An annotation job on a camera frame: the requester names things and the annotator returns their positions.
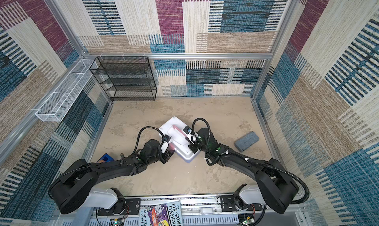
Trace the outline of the white and blue toolbox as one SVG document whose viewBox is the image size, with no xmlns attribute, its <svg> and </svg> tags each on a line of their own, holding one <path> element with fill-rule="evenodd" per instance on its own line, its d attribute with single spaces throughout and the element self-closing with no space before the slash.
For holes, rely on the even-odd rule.
<svg viewBox="0 0 379 226">
<path fill-rule="evenodd" d="M 187 126 L 184 122 L 178 119 L 176 116 L 169 119 L 164 123 L 159 130 L 165 135 L 171 137 L 171 150 L 177 153 L 185 162 L 191 162 L 199 152 L 194 154 L 189 149 L 189 142 L 185 140 L 185 134 L 183 128 Z"/>
</svg>

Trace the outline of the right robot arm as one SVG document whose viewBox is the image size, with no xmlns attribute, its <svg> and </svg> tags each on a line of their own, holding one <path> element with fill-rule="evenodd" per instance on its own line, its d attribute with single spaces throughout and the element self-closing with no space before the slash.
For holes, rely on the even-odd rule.
<svg viewBox="0 0 379 226">
<path fill-rule="evenodd" d="M 203 151 L 209 166 L 229 167 L 252 178 L 258 184 L 263 204 L 279 214 L 285 213 L 289 205 L 302 204 L 310 197 L 306 183 L 278 160 L 254 159 L 218 143 L 204 118 L 192 122 L 190 141 L 190 149 Z"/>
</svg>

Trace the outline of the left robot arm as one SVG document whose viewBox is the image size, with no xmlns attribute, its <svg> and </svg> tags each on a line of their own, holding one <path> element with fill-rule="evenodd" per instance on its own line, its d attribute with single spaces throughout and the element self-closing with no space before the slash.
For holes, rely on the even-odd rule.
<svg viewBox="0 0 379 226">
<path fill-rule="evenodd" d="M 121 155 L 120 160 L 88 163 L 84 159 L 79 159 L 63 172 L 48 190 L 49 197 L 55 201 L 60 213 L 69 214 L 80 208 L 90 195 L 91 189 L 98 183 L 140 174 L 150 164 L 158 161 L 167 163 L 172 156 L 172 151 L 169 149 L 171 137 L 152 126 L 143 127 L 138 137 L 146 129 L 158 131 L 162 140 L 151 139 L 145 143 L 142 150 L 139 152 L 134 150 L 127 157 Z"/>
</svg>

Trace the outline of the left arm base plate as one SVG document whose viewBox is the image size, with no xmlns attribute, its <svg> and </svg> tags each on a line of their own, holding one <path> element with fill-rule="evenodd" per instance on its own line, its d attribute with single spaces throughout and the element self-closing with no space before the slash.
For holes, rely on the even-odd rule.
<svg viewBox="0 0 379 226">
<path fill-rule="evenodd" d="M 126 198 L 125 200 L 118 200 L 111 209 L 100 208 L 97 211 L 97 216 L 133 216 L 138 215 L 140 210 L 140 198 Z"/>
</svg>

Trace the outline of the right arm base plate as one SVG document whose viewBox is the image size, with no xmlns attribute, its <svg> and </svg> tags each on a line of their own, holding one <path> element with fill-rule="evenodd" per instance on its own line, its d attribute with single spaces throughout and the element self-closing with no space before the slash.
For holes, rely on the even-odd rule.
<svg viewBox="0 0 379 226">
<path fill-rule="evenodd" d="M 233 211 L 262 211 L 261 204 L 246 204 L 239 197 L 233 195 L 220 195 L 216 199 L 217 203 L 221 205 L 223 212 Z"/>
</svg>

